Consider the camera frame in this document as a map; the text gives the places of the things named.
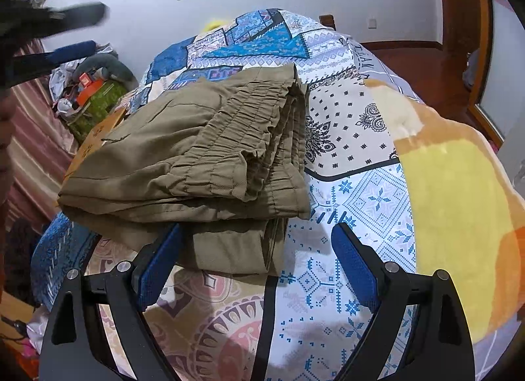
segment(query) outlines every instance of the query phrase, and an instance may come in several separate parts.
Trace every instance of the wooden floor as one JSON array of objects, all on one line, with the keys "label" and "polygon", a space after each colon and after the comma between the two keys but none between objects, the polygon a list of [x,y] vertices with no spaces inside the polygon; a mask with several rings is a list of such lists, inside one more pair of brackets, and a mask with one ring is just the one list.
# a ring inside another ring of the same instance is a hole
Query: wooden floor
[{"label": "wooden floor", "polygon": [[470,92],[462,79],[466,54],[450,55],[435,48],[381,49],[373,53],[442,117],[481,130],[467,113]]}]

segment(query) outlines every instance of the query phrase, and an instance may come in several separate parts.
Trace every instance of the striped curtain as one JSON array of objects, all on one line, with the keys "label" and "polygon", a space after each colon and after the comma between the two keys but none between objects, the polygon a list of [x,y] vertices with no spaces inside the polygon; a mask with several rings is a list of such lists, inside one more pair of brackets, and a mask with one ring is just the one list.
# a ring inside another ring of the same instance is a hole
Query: striped curtain
[{"label": "striped curtain", "polygon": [[[40,40],[23,47],[17,55],[44,52]],[[78,148],[73,135],[54,117],[47,77],[31,80],[9,92],[18,101],[13,118],[15,134],[9,147],[14,184],[10,190],[6,228],[20,217],[42,232],[59,211],[56,204],[64,174]]]}]

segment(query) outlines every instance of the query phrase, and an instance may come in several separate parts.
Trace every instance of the paisley pattern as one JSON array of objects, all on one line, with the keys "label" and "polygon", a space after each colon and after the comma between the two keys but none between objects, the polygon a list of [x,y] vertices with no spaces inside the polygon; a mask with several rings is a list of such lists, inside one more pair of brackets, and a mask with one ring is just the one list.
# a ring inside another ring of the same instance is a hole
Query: paisley pattern
[{"label": "paisley pattern", "polygon": [[321,156],[321,153],[326,153],[335,149],[334,143],[330,141],[330,123],[325,122],[319,124],[314,122],[311,116],[306,117],[306,158],[310,162],[316,160],[316,156]]},{"label": "paisley pattern", "polygon": [[371,103],[365,108],[364,113],[359,115],[359,121],[356,122],[356,125],[363,127],[364,130],[371,128],[375,132],[387,130],[385,121],[381,117],[381,113],[379,113],[375,103]]}]

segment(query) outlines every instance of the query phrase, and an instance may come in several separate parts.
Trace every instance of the bed sheet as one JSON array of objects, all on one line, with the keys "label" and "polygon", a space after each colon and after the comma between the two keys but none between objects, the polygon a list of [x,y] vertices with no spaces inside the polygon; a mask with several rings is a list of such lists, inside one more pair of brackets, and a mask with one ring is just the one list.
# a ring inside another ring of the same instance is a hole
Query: bed sheet
[{"label": "bed sheet", "polygon": [[[363,79],[379,79],[421,99],[349,36],[284,10],[246,13],[160,53],[122,104],[133,113],[166,89],[200,77],[221,80],[245,68],[289,62],[310,89],[305,178],[311,217],[290,221],[279,278],[174,268],[145,318],[182,379],[334,378],[371,317],[330,246],[337,222],[345,221],[384,261],[416,271],[417,232],[403,166]],[[134,255],[103,239],[87,273],[108,271]],[[132,375],[109,309],[103,307],[102,314],[116,362]],[[411,314],[407,308],[382,376],[397,368]],[[500,357],[517,326],[511,318],[474,345],[478,379]]]}]

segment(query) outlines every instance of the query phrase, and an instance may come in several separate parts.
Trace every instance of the khaki pants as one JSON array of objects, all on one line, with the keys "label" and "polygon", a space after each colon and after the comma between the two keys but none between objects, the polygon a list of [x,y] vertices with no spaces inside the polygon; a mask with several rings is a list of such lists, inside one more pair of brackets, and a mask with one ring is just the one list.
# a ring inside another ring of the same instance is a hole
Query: khaki pants
[{"label": "khaki pants", "polygon": [[58,202],[137,251],[187,222],[182,266],[278,272],[288,218],[310,216],[305,111],[293,64],[166,91],[106,137]]}]

